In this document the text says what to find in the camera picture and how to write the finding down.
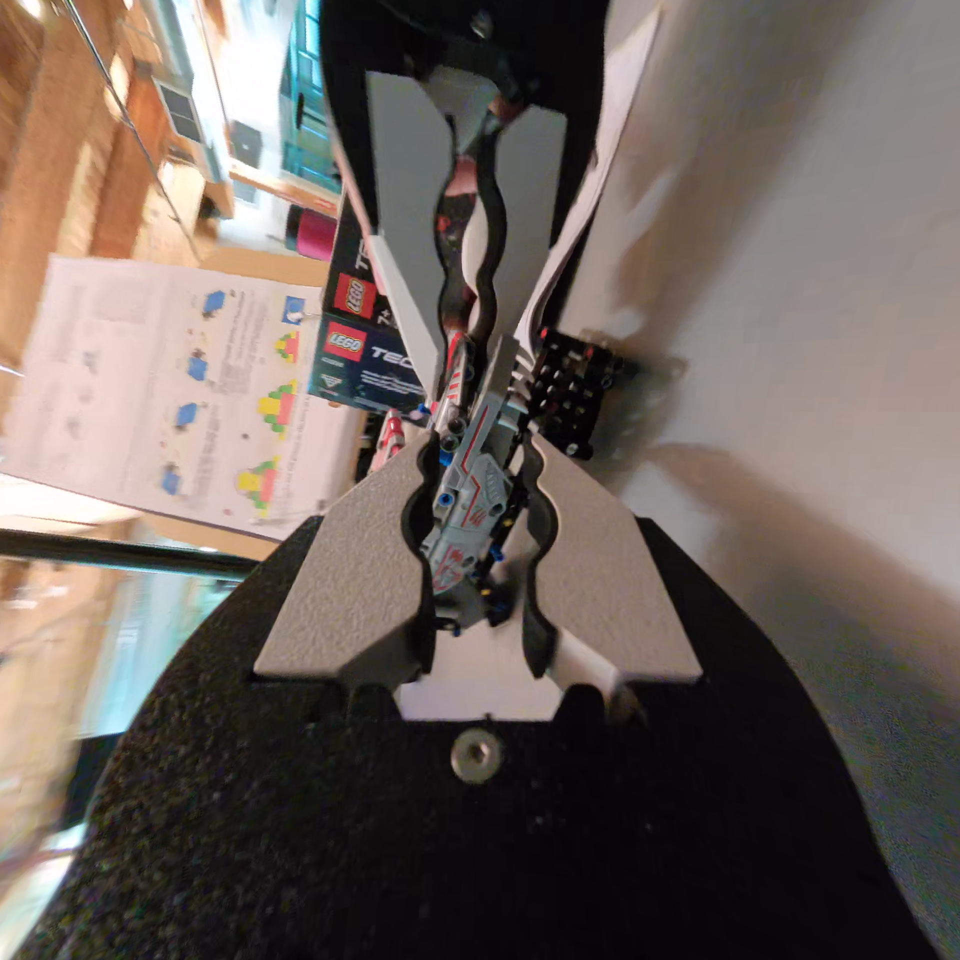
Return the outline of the white instruction booklet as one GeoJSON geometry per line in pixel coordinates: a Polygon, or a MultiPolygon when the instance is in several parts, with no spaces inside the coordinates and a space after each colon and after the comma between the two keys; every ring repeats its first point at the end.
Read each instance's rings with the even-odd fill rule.
{"type": "Polygon", "coordinates": [[[654,6],[621,42],[605,50],[602,100],[586,169],[513,334],[526,354],[534,354],[549,297],[593,221],[656,41],[662,11],[662,5],[654,6]]]}

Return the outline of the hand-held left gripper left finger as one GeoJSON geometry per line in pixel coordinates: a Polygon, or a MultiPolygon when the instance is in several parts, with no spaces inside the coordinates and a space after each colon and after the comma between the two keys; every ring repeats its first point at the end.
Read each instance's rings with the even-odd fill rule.
{"type": "Polygon", "coordinates": [[[436,650],[432,574],[437,442],[408,442],[337,500],[253,666],[274,681],[396,689],[428,674],[436,650]]]}

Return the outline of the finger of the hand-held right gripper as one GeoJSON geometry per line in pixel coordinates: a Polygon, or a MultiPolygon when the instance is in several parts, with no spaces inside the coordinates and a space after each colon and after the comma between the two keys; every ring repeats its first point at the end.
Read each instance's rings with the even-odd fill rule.
{"type": "Polygon", "coordinates": [[[366,103],[376,193],[369,249],[421,386],[439,388],[448,348],[435,220],[452,172],[451,128],[414,78],[368,71],[366,103]]]}
{"type": "Polygon", "coordinates": [[[485,354],[515,333],[546,265],[566,134],[563,114],[530,105],[482,142],[478,343],[485,354]]]}

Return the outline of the black toy set box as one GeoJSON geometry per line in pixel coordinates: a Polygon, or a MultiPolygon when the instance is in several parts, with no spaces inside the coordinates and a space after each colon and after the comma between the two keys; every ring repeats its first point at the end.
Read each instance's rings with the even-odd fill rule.
{"type": "Polygon", "coordinates": [[[320,322],[310,393],[367,412],[395,409],[419,419],[439,397],[419,378],[402,339],[397,311],[378,288],[375,262],[348,193],[342,194],[320,322]]]}

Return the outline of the toy brick truck model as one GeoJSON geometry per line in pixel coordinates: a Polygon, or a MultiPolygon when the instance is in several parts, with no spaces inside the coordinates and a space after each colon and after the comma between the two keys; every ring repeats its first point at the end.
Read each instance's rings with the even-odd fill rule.
{"type": "Polygon", "coordinates": [[[445,389],[428,419],[438,434],[439,476],[420,550],[438,628],[455,636],[478,618],[498,627],[513,611],[516,590],[491,571],[527,505],[527,435],[541,433],[567,457],[589,461],[606,394],[637,370],[603,345],[544,328],[532,353],[507,338],[480,380],[475,348],[467,333],[451,335],[445,389]]]}

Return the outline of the maroon waste bin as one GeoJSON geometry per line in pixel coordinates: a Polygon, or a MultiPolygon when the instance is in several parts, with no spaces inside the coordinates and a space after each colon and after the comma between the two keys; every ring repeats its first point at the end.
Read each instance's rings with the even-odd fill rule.
{"type": "Polygon", "coordinates": [[[292,203],[285,224],[285,246],[301,257],[330,262],[337,226],[336,218],[292,203]]]}

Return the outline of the person's right hand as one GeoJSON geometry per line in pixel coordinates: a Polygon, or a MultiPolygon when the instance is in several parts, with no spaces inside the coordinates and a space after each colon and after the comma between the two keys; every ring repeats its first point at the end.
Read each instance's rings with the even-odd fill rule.
{"type": "Polygon", "coordinates": [[[458,154],[449,182],[444,187],[443,197],[475,199],[479,195],[481,181],[492,169],[491,157],[486,152],[482,151],[478,156],[467,152],[458,154]]]}

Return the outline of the black pole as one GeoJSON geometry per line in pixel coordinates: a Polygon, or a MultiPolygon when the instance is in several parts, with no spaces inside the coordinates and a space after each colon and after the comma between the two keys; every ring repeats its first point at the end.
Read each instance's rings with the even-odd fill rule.
{"type": "Polygon", "coordinates": [[[121,572],[212,578],[231,583],[244,581],[259,565],[255,559],[218,551],[12,530],[1,531],[1,556],[121,572]]]}

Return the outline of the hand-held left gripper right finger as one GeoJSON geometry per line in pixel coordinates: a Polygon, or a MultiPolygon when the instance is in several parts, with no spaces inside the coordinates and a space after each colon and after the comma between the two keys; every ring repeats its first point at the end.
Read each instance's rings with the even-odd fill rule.
{"type": "Polygon", "coordinates": [[[632,683],[693,685],[703,667],[639,520],[548,440],[524,445],[522,651],[531,675],[605,702],[632,683]]]}

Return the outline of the instruction sign board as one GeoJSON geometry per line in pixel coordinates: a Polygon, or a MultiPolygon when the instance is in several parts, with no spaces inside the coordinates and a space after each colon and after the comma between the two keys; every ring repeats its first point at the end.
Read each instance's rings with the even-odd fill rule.
{"type": "Polygon", "coordinates": [[[329,268],[52,256],[2,472],[280,542],[354,485],[363,414],[313,395],[329,268]]]}

